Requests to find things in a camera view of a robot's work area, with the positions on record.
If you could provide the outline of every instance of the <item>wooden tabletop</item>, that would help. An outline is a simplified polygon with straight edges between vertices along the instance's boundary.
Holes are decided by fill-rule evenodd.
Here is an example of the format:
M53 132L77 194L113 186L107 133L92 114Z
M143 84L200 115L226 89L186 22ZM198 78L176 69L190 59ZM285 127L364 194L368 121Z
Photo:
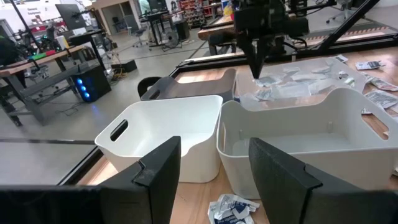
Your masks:
M231 16L223 16L219 18L213 25L215 24L223 24L225 22L231 22ZM211 29L202 29L201 31L198 32L198 37L201 40L208 40L208 37L210 34L218 34L221 32L229 32L229 33L234 33L234 25L225 25L221 27L216 27L216 28L211 28Z
M72 53L72 52L76 52L76 51L78 51L78 50L83 49L84 47L85 47L84 45L79 45L79 46L76 46L76 47L71 47L71 48L69 49L69 52L71 52L71 53ZM64 51L58 52L58 53L56 53L56 54L50 55L50 56L48 56L48 57L45 57L45 58L42 58L42 59L38 59L38 60L36 60L36 63L37 63L38 65L40 65L40 64L43 64L43 63L52 61L52 60L54 60L54 59L56 59L56 58L62 57L62 56L67 55L67 54L68 54L68 52L67 52L66 50L64 50ZM24 61L21 61L21 62L16 62L16 63L13 63L13 64L10 64L9 66L11 67L11 66L16 66L16 65L19 65L19 64L23 64L23 63L24 63L23 65L18 66L18 67L0 70L0 77L8 77L8 76L10 76L10 75L12 75L12 74L14 74L14 73L17 73L17 72L20 72L20 71L22 71L22 70L25 70L25 69L28 69L28 68L30 68L30 67L35 66L35 64L34 64L33 62L31 62L31 63L26 63L26 62L27 62L27 60L24 60Z
M367 60L381 60L386 64L378 70L368 70L367 72L375 77L383 78L395 85L398 85L398 47L392 47L388 49L369 50L364 52L354 52L344 54L345 57L349 58L347 62L348 66L354 68L356 62L362 62ZM209 69L196 72L181 73L177 80L179 82L199 82L205 80L214 80L222 77L223 72L227 68ZM248 70L248 66L235 67L237 70L237 76L241 76L243 79L251 81L251 74ZM238 88L250 88L251 86L245 86L248 83L243 82ZM375 88L372 85L366 85L364 93L370 89ZM396 114L391 110L387 110L390 114ZM378 133L378 135L385 138L382 132L386 131L387 128L373 115L363 116L364 120ZM80 184L96 185L102 181L112 177L117 171L113 165L102 158L87 175L81 180ZM392 176L390 183L386 186L386 189L398 189L398 177ZM178 183L177 193L175 196L174 207L172 212L171 222L172 224L194 224L194 223L209 223L207 210L210 202L217 201L221 194L233 194L228 178L226 176L224 167L221 165L220 173L212 181L204 184L191 184L191 183ZM269 223L266 218L264 207L261 205L260 208L253 214L251 214L256 224Z

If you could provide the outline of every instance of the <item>crumpled paper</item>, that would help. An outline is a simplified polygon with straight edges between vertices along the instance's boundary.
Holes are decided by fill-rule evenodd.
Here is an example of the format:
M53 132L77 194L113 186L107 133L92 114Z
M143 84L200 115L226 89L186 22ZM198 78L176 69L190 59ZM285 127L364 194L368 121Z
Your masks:
M211 224L254 224L250 212L260 204L233 194L220 195L217 202L210 202L207 215Z

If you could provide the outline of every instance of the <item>green object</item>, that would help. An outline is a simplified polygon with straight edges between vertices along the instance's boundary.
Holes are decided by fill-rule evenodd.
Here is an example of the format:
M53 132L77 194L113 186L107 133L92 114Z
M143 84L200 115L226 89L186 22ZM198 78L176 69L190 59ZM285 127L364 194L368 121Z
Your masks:
M32 59L38 60L38 59L40 59L40 58L44 58L45 56L46 56L45 53L41 53L41 54L33 55L33 56L32 56Z

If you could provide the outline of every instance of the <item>red object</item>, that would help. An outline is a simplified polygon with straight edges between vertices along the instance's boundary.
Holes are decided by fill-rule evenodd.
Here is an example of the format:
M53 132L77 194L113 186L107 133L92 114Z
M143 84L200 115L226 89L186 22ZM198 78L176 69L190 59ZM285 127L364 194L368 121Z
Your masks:
M50 55L53 55L53 54L55 54L55 50L49 50L48 52L45 52L46 56L50 56Z

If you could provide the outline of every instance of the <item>gray floor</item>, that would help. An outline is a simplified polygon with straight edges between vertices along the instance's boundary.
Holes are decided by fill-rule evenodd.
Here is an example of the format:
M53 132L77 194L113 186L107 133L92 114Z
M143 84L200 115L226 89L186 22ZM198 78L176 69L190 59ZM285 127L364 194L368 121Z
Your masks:
M397 27L396 19L398 18L395 16L397 9L397 7L373 9L367 14L367 18ZM317 31L337 28L342 23L341 19L332 21L330 24L325 22L337 13L339 13L337 9L326 8L309 15L310 29ZM181 49L176 48L166 52L163 52L160 47L152 48L150 51L146 45L133 48L131 45L138 39L128 36L127 33L112 36L119 45L114 51L119 54L119 59L122 61L135 59L137 70L113 85L110 93L94 103L80 105L70 116L60 111L81 101L72 92L53 100L51 104L44 105L42 111L47 118L45 126L41 126L31 116L21 116L20 119L24 125L17 128L3 111L0 111L0 138L93 140L122 110L139 101L137 84L143 78L165 77L181 61L189 57L202 57L208 54L208 44L198 40L197 32L198 29L191 31L191 43L184 44ZM116 58L104 59L107 67L110 67L112 61L117 60ZM72 63L65 63L65 65L71 67ZM55 63L50 63L49 67L51 74L59 72ZM0 149L2 149L0 184L56 184L92 148L92 146L0 142Z

